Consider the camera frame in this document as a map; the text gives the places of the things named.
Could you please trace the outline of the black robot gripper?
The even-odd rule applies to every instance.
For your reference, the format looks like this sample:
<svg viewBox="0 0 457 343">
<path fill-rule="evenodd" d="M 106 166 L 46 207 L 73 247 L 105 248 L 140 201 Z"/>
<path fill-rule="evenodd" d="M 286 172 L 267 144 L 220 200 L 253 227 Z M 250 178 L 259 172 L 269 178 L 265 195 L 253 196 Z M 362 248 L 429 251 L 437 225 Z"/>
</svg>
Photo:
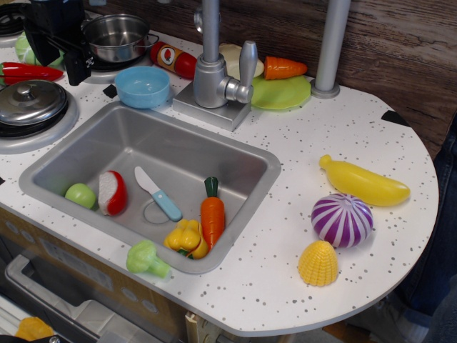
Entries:
<svg viewBox="0 0 457 343">
<path fill-rule="evenodd" d="M 30 1 L 21 12 L 26 37 L 41 65 L 48 66 L 62 53 L 71 86 L 91 76 L 93 56 L 81 30 L 82 1 Z"/>
</svg>

